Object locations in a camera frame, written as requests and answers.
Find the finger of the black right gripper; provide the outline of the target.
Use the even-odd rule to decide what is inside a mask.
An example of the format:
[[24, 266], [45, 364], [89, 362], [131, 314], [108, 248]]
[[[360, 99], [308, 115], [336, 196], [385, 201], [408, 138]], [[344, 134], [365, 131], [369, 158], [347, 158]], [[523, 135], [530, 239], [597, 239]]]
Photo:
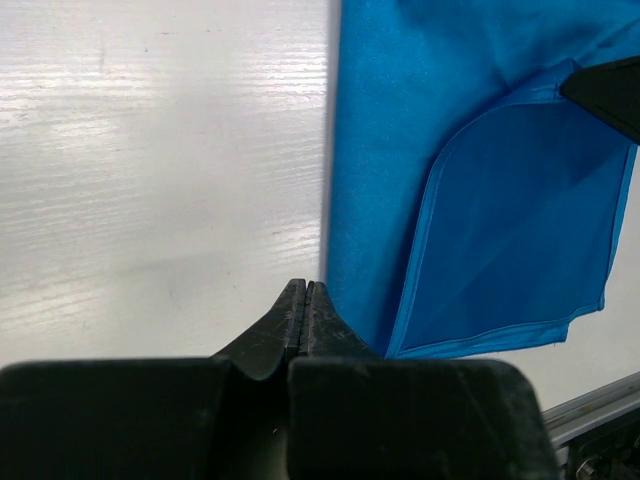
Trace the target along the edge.
[[561, 94], [635, 144], [640, 141], [640, 60], [638, 56], [572, 73]]

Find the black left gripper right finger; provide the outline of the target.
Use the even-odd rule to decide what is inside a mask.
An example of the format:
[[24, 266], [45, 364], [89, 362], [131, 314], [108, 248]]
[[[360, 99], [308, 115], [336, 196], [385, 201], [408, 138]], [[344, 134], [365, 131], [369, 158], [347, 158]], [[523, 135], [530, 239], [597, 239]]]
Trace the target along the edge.
[[384, 360], [308, 287], [288, 368], [293, 479], [554, 479], [536, 394], [495, 360]]

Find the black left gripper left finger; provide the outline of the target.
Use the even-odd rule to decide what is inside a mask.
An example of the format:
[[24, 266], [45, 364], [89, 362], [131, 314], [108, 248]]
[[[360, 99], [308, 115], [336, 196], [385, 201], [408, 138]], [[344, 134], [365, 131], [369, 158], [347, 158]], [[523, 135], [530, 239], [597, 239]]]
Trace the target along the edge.
[[306, 284], [210, 357], [32, 361], [1, 371], [5, 479], [283, 479], [286, 364]]

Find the blue satin napkin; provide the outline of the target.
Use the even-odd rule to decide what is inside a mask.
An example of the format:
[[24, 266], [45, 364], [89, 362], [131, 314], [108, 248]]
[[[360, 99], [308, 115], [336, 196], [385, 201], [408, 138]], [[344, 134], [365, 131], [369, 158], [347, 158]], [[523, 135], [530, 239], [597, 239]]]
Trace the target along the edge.
[[562, 95], [635, 1], [346, 1], [328, 289], [387, 358], [563, 341], [601, 310], [636, 145]]

